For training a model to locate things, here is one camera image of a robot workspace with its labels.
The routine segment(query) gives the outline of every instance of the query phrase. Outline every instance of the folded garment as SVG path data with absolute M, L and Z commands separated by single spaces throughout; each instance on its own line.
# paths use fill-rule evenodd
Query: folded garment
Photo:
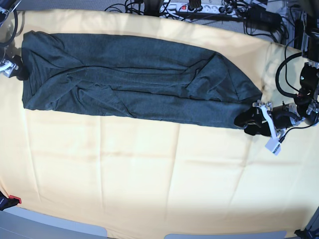
M 176 42 L 106 34 L 24 35 L 23 105 L 235 128 L 261 92 L 221 54 Z

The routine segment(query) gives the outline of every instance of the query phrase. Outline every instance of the dark gray cloth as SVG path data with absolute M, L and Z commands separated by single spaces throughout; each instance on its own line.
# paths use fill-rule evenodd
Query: dark gray cloth
M 261 97 L 219 53 L 146 37 L 29 32 L 22 59 L 30 110 L 235 128 Z

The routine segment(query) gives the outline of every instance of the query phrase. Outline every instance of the gray fabric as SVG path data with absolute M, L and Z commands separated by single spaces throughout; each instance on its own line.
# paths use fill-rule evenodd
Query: gray fabric
M 152 38 L 29 32 L 22 59 L 30 110 L 233 128 L 261 97 L 219 53 Z

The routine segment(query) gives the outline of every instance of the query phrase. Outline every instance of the red clip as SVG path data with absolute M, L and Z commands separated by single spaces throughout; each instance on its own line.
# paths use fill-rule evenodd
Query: red clip
M 9 198 L 10 199 L 18 199 L 19 200 L 19 204 L 21 204 L 21 198 L 18 198 L 16 196 L 12 196 L 12 195 L 10 195 Z

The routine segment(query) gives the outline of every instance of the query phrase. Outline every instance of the gray floor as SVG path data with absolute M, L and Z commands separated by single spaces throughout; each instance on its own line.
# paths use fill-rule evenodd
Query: gray floor
M 125 0 L 22 0 L 18 6 L 19 10 L 43 10 L 52 8 L 69 8 L 69 9 L 90 9 L 90 10 L 104 10 L 108 6 L 115 3 L 124 3 Z M 188 0 L 171 0 L 171 2 L 188 2 Z M 202 0 L 203 3 L 221 4 L 221 0 Z M 278 12 L 285 6 L 287 1 L 277 1 L 268 3 L 267 10 Z M 212 20 L 199 20 L 197 24 L 204 24 L 208 26 L 219 27 L 235 32 L 243 33 L 243 23 L 241 22 L 216 22 Z M 258 36 L 259 38 L 271 40 L 265 36 Z

